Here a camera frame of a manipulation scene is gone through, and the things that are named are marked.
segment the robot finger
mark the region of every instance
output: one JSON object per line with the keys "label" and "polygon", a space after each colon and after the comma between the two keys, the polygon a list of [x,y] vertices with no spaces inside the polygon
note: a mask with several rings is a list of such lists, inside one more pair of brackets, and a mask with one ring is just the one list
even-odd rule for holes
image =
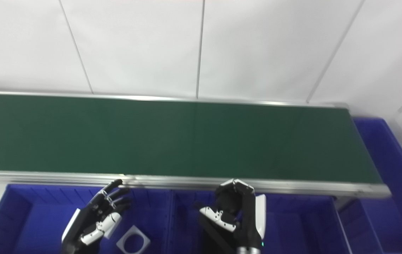
{"label": "robot finger", "polygon": [[121,188],[119,190],[115,190],[114,192],[110,193],[106,197],[106,199],[108,200],[108,198],[109,198],[109,200],[115,200],[115,199],[119,198],[120,196],[123,196],[129,192],[130,192],[129,188]]}
{"label": "robot finger", "polygon": [[131,203],[132,203],[131,198],[118,198],[118,199],[112,201],[106,208],[104,208],[104,210],[102,210],[102,214],[105,217],[105,216],[109,215],[110,213],[114,212],[117,207],[122,206],[122,205],[128,205],[128,207],[127,207],[127,209],[128,209],[130,207]]}
{"label": "robot finger", "polygon": [[121,179],[116,179],[115,181],[112,181],[107,186],[102,188],[98,193],[96,193],[96,195],[94,195],[91,201],[89,201],[88,206],[92,206],[95,210],[98,209],[103,204],[105,197],[108,196],[108,193],[121,184]]}
{"label": "robot finger", "polygon": [[125,210],[129,209],[131,206],[132,204],[130,202],[118,204],[116,208],[112,211],[112,213],[117,212],[118,214],[122,214]]}
{"label": "robot finger", "polygon": [[122,195],[125,195],[130,192],[129,188],[121,188],[119,190],[115,190],[114,192],[110,193],[109,195],[105,196],[105,201],[99,206],[99,214],[105,213],[105,211],[112,205],[114,200],[119,198]]}

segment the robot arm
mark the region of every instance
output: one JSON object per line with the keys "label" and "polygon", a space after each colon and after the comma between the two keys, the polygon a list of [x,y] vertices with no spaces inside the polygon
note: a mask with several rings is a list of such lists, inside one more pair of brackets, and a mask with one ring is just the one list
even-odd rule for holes
{"label": "robot arm", "polygon": [[201,214],[217,228],[233,233],[237,253],[259,254],[265,234],[265,195],[256,196],[252,186],[231,179],[217,188],[215,197],[214,205],[199,209]]}
{"label": "robot arm", "polygon": [[62,235],[61,254],[96,254],[102,237],[109,238],[120,223],[121,214],[130,208],[131,200],[122,197],[129,192],[118,179],[100,190],[83,209],[72,215]]}

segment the blue storage crate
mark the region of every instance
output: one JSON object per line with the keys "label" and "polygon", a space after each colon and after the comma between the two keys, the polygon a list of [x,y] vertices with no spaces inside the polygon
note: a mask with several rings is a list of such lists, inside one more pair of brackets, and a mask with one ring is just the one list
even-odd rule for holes
{"label": "blue storage crate", "polygon": [[[100,188],[9,185],[0,202],[0,254],[55,254],[75,209],[84,207]],[[101,242],[101,254],[121,254],[116,242],[136,225],[151,240],[147,254],[165,253],[171,194],[169,190],[132,189],[132,208],[112,237]],[[126,249],[136,243],[126,242]]]}
{"label": "blue storage crate", "polygon": [[[202,253],[203,231],[193,207],[211,204],[212,192],[174,191],[169,254]],[[329,196],[267,194],[263,254],[348,254],[333,199]]]}
{"label": "blue storage crate", "polygon": [[354,254],[402,253],[402,148],[382,119],[355,119],[373,162],[392,192],[362,199],[340,212]]}

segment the aluminum rail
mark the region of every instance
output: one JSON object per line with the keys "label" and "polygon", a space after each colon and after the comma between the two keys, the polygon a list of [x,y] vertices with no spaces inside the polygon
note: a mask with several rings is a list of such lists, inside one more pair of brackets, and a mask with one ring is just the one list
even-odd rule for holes
{"label": "aluminum rail", "polygon": [[[89,174],[63,172],[0,171],[0,183],[30,185],[104,186],[122,179],[132,188],[165,188],[214,190],[227,178],[180,177],[155,175]],[[391,196],[384,184],[343,183],[295,180],[243,179],[261,193],[349,196],[354,198],[386,198]]]}

